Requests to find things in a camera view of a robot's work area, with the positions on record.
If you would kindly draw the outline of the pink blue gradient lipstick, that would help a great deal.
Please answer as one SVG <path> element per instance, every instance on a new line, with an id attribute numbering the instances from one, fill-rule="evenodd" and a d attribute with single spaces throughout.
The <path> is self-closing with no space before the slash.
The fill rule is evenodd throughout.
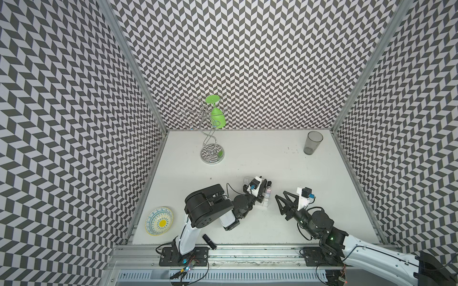
<path id="1" fill-rule="evenodd" d="M 265 191 L 266 195 L 270 195 L 271 194 L 271 186 L 272 186 L 272 182 L 268 181 L 267 182 L 267 186 L 266 186 L 266 191 Z"/>

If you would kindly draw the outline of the clear acrylic lipstick organizer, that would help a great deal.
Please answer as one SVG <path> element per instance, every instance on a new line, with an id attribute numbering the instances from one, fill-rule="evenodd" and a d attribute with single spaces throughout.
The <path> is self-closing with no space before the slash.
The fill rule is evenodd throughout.
<path id="1" fill-rule="evenodd" d="M 255 181 L 255 188 L 250 189 L 252 181 Z M 269 181 L 263 179 L 262 176 L 256 176 L 254 178 L 244 177 L 243 178 L 243 192 L 250 193 L 251 195 L 257 194 L 254 198 L 254 207 L 266 209 L 270 199 L 270 187 L 268 186 Z"/>

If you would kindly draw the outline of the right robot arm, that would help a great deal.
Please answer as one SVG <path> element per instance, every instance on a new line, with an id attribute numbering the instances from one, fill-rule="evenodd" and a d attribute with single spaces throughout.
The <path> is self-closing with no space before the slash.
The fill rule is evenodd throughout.
<path id="1" fill-rule="evenodd" d="M 279 211 L 286 220 L 294 219 L 300 230 L 318 240 L 325 264 L 333 262 L 360 268 L 398 286 L 455 286 L 451 273 L 433 255 L 400 253 L 363 241 L 338 229 L 322 207 L 309 207 L 314 196 L 309 188 L 298 194 L 276 195 Z"/>

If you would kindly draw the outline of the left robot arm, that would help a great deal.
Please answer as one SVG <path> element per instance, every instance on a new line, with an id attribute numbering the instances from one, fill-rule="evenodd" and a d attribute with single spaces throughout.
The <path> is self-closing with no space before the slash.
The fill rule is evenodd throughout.
<path id="1" fill-rule="evenodd" d="M 219 220 L 225 231 L 231 231 L 247 217 L 254 206 L 262 204 L 272 182 L 257 176 L 243 192 L 230 199 L 220 184 L 200 189 L 185 199 L 186 219 L 180 235 L 172 242 L 172 249 L 180 256 L 192 253 L 200 235 L 200 230 Z"/>

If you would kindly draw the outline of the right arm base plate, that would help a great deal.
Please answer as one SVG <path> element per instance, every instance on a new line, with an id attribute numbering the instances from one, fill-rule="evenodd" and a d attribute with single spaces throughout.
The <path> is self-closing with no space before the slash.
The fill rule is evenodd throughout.
<path id="1" fill-rule="evenodd" d="M 307 266 L 342 266 L 341 259 L 325 253 L 319 247 L 304 247 L 299 251 Z"/>

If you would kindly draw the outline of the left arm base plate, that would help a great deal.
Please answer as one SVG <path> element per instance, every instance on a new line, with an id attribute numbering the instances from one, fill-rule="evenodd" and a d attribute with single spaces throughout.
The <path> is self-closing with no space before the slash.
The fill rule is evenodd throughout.
<path id="1" fill-rule="evenodd" d="M 190 262 L 195 262 L 196 266 L 207 266 L 209 250 L 208 247 L 196 247 L 190 253 L 182 255 L 176 247 L 164 247 L 161 251 L 159 265 L 186 266 Z"/>

